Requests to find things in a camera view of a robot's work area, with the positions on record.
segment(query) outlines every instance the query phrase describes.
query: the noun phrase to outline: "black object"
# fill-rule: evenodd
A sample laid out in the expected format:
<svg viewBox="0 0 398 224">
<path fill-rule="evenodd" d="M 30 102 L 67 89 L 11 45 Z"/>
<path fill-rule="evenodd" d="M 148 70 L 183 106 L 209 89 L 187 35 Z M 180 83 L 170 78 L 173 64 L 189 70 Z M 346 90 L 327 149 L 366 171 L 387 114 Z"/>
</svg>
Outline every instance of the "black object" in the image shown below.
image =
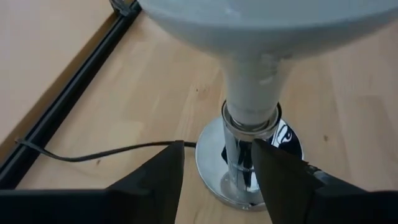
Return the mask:
<svg viewBox="0 0 398 224">
<path fill-rule="evenodd" d="M 0 223 L 174 224 L 184 142 L 101 190 L 0 190 Z"/>
<path fill-rule="evenodd" d="M 58 156 L 55 155 L 54 153 L 39 147 L 29 141 L 25 141 L 23 139 L 18 139 L 16 141 L 18 144 L 22 144 L 26 147 L 28 147 L 29 149 L 32 150 L 36 150 L 37 152 L 48 156 L 50 158 L 56 159 L 56 160 L 60 160 L 60 161 L 65 161 L 65 162 L 84 162 L 84 161 L 90 161 L 93 159 L 99 159 L 102 157 L 106 157 L 106 156 L 111 156 L 117 153 L 122 153 L 122 152 L 126 152 L 126 151 L 130 151 L 130 150 L 135 150 L 135 149 L 140 149 L 142 147 L 149 147 L 149 146 L 169 146 L 172 143 L 174 143 L 173 141 L 160 141 L 160 142 L 148 142 L 148 143 L 143 143 L 143 144 L 136 144 L 136 145 L 132 145 L 132 146 L 125 146 L 125 147 L 121 147 L 121 148 L 117 148 L 117 149 L 111 149 L 111 150 L 107 150 L 107 151 L 103 151 L 103 152 L 97 152 L 94 154 L 90 154 L 90 155 L 86 155 L 86 156 L 79 156 L 79 157 L 63 157 L 63 156 Z M 183 142 L 183 145 L 185 147 L 196 147 L 196 143 L 195 142 Z"/>
<path fill-rule="evenodd" d="M 24 137 L 26 141 L 40 147 L 44 147 L 48 143 L 141 11 L 141 7 L 136 1 L 129 5 L 129 9 L 127 16 L 119 14 L 103 40 L 83 62 L 76 74 L 74 74 L 38 122 L 26 134 Z M 37 151 L 28 149 L 21 144 L 11 150 L 5 162 L 0 164 L 0 189 L 14 189 L 39 154 Z"/>
<path fill-rule="evenodd" d="M 260 139 L 252 161 L 273 224 L 398 223 L 398 192 L 367 192 Z"/>
</svg>

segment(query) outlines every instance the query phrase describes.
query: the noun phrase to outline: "wooden floor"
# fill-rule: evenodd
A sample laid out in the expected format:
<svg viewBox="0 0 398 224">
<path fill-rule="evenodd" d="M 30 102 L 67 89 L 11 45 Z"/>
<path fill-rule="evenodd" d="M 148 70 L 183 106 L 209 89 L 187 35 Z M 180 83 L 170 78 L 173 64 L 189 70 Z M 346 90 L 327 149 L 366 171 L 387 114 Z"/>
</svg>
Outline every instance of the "wooden floor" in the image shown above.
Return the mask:
<svg viewBox="0 0 398 224">
<path fill-rule="evenodd" d="M 296 62 L 281 104 L 311 164 L 368 190 L 398 189 L 398 23 Z M 47 145 L 82 156 L 139 142 L 196 141 L 219 115 L 218 64 L 161 31 L 144 14 L 130 28 Z M 140 149 L 78 164 L 40 156 L 20 189 L 107 187 L 155 155 Z M 177 223 L 271 223 L 210 194 L 186 149 Z"/>
<path fill-rule="evenodd" d="M 112 13 L 108 0 L 0 1 L 0 164 L 111 27 Z"/>
</svg>

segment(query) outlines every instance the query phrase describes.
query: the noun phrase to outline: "round base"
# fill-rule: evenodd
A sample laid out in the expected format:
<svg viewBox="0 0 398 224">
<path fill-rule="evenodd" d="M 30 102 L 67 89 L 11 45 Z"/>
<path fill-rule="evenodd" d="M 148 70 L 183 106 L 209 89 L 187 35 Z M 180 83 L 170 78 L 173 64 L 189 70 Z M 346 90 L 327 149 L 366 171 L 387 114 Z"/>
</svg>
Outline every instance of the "round base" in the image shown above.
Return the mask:
<svg viewBox="0 0 398 224">
<path fill-rule="evenodd" d="M 303 159 L 300 141 L 283 119 L 275 133 L 276 136 L 270 139 L 273 146 Z M 218 199 L 229 206 L 243 210 L 265 210 L 266 205 L 262 197 L 258 197 L 260 192 L 252 195 L 247 192 L 242 194 L 229 180 L 228 165 L 221 156 L 224 146 L 223 119 L 220 116 L 204 128 L 195 150 L 198 171 L 205 185 Z"/>
</svg>

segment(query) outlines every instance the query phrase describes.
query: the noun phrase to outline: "black cable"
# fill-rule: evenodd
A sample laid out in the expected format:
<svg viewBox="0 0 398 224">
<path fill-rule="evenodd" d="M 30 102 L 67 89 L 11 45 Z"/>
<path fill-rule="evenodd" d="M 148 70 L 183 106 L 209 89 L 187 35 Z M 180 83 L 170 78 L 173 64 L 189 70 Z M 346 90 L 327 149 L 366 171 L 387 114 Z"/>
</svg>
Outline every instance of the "black cable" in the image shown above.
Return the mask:
<svg viewBox="0 0 398 224">
<path fill-rule="evenodd" d="M 21 145 L 24 145 L 28 148 L 34 149 L 36 151 L 38 151 L 39 153 L 49 156 L 53 159 L 58 159 L 60 161 L 65 161 L 65 162 L 83 162 L 83 161 L 89 161 L 89 160 L 93 160 L 93 159 L 98 159 L 101 157 L 105 157 L 105 156 L 110 156 L 113 154 L 117 154 L 120 152 L 126 152 L 129 150 L 133 150 L 133 149 L 139 149 L 142 147 L 149 147 L 149 146 L 169 146 L 172 143 L 174 143 L 175 141 L 160 141 L 160 142 L 149 142 L 149 143 L 144 143 L 144 144 L 137 144 L 134 146 L 127 146 L 127 147 L 122 147 L 119 149 L 112 149 L 112 150 L 108 150 L 108 151 L 104 151 L 104 152 L 98 152 L 98 153 L 94 153 L 91 155 L 87 155 L 87 156 L 80 156 L 80 157 L 62 157 L 62 156 L 57 156 L 51 152 L 49 152 L 48 150 L 37 146 L 29 141 L 26 141 L 24 139 L 17 139 L 16 143 L 19 143 Z M 185 147 L 196 147 L 196 143 L 195 142 L 184 142 L 184 146 Z"/>
</svg>

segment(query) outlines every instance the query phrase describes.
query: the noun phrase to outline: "black metal bar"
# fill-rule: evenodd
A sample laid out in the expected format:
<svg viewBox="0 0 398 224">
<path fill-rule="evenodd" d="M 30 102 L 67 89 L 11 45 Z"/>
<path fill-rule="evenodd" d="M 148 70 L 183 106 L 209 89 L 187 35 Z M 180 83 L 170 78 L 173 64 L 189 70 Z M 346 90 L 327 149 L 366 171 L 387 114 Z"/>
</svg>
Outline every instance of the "black metal bar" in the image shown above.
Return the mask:
<svg viewBox="0 0 398 224">
<path fill-rule="evenodd" d="M 38 122 L 26 134 L 26 140 L 42 147 L 50 141 L 81 94 L 141 11 L 141 7 L 136 1 L 131 3 L 129 7 L 131 13 L 127 16 L 118 16 L 102 41 L 84 61 L 83 65 Z M 26 149 L 25 146 L 16 145 L 0 167 L 0 189 L 14 189 L 38 156 L 38 152 Z"/>
</svg>

